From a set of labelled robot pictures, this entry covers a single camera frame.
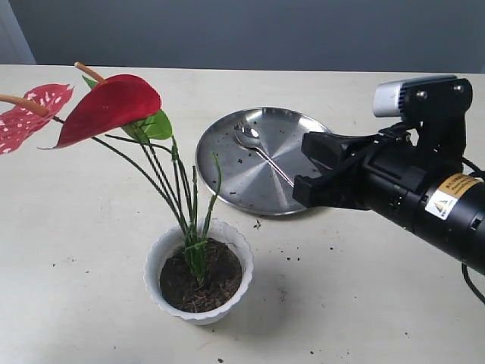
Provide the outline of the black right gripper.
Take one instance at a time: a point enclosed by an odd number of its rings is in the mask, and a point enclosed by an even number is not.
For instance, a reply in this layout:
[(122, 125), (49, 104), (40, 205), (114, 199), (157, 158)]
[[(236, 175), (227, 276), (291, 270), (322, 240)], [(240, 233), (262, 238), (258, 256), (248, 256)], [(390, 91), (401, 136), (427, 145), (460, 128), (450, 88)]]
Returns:
[(426, 205), (439, 183), (463, 172), (458, 156), (412, 144), (403, 128), (366, 136), (309, 132), (301, 150), (321, 174), (295, 177), (293, 198), (307, 208), (429, 215)]

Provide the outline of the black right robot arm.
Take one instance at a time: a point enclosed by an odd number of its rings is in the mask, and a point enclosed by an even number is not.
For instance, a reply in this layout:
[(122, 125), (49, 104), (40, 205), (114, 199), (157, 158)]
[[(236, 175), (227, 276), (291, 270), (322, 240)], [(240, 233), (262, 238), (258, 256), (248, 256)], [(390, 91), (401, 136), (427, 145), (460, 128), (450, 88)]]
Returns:
[(368, 136), (308, 132), (301, 150), (321, 176), (296, 176), (297, 202), (376, 212), (484, 272), (484, 183), (463, 174), (461, 158), (420, 154), (394, 127)]

